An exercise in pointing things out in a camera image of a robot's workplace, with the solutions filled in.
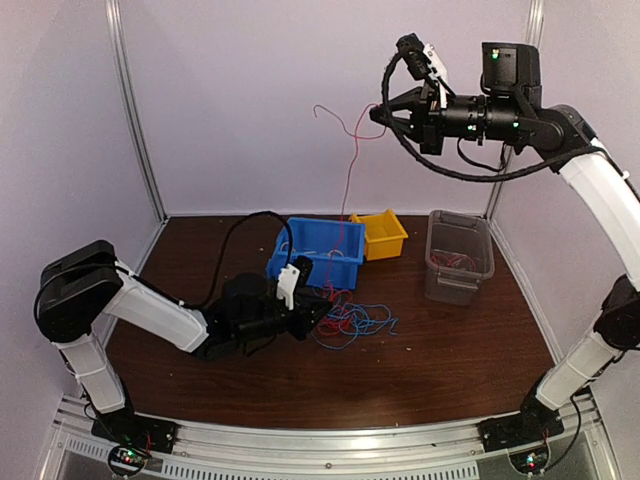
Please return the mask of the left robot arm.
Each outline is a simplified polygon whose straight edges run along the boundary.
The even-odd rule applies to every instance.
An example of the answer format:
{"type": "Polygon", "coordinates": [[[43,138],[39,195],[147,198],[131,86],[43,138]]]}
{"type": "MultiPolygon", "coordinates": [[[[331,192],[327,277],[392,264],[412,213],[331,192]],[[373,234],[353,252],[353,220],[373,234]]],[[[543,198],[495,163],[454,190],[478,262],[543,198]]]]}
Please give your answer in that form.
{"type": "Polygon", "coordinates": [[[94,321],[113,316],[203,361],[230,356],[287,333],[305,340],[333,304],[306,285],[310,258],[297,257],[268,280],[255,273],[226,281],[211,305],[171,297],[121,263],[98,240],[47,265],[33,304],[36,325],[71,367],[106,429],[123,444],[137,442],[144,424],[132,413],[123,382],[93,334],[94,321]]]}

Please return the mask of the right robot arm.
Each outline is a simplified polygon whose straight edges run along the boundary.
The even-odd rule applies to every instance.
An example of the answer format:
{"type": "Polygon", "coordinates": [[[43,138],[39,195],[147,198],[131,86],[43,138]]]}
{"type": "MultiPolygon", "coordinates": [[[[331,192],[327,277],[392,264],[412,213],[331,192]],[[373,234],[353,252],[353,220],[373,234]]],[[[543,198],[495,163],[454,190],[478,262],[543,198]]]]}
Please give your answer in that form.
{"type": "Polygon", "coordinates": [[[514,417],[498,422],[530,442],[589,381],[639,347],[639,194],[577,110],[542,106],[536,47],[485,42],[482,68],[480,94],[457,94],[434,48],[405,35],[384,70],[381,102],[370,118],[390,128],[417,162],[451,179],[493,184],[551,170],[581,198],[621,259],[625,272],[591,330],[537,382],[514,417]],[[530,147],[541,160],[508,173],[467,174],[433,162],[447,138],[498,141],[516,153],[530,147]]]}

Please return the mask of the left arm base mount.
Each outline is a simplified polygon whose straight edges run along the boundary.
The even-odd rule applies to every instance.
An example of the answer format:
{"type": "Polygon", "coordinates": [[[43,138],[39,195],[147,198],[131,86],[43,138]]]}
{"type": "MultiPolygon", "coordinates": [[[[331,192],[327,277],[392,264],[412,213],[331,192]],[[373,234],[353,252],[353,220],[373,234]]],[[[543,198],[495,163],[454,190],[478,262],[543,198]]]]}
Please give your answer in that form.
{"type": "Polygon", "coordinates": [[[89,403],[94,411],[91,433],[143,453],[172,453],[178,425],[173,421],[137,414],[127,390],[124,390],[124,399],[124,406],[110,413],[102,413],[93,402],[89,403]]]}

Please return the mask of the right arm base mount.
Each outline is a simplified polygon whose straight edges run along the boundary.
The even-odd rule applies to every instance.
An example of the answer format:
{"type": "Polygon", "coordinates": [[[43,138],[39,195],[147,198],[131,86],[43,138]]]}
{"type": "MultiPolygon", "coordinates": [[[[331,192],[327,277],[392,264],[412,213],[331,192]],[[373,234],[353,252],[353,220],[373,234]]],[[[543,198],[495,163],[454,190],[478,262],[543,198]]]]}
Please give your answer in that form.
{"type": "Polygon", "coordinates": [[[542,442],[564,432],[558,410],[543,405],[531,390],[520,409],[502,417],[491,417],[478,424],[478,432],[486,452],[510,449],[542,442]]]}

